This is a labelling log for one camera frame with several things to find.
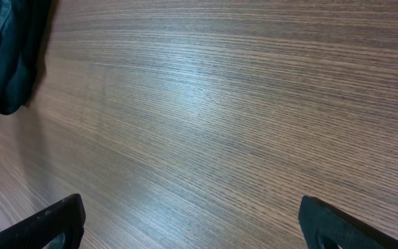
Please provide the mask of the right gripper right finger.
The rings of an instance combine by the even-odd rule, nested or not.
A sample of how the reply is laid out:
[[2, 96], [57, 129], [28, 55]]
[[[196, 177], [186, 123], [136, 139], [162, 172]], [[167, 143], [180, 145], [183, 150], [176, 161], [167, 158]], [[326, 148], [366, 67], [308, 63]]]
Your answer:
[[313, 196], [304, 196], [298, 222], [309, 249], [398, 249], [398, 240]]

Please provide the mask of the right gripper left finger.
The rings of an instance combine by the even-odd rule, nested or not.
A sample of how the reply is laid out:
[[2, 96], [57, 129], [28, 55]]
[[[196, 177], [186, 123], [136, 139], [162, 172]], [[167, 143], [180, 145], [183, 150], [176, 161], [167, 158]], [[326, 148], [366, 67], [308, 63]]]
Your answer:
[[0, 232], [1, 248], [78, 249], [86, 213], [80, 194], [71, 194]]

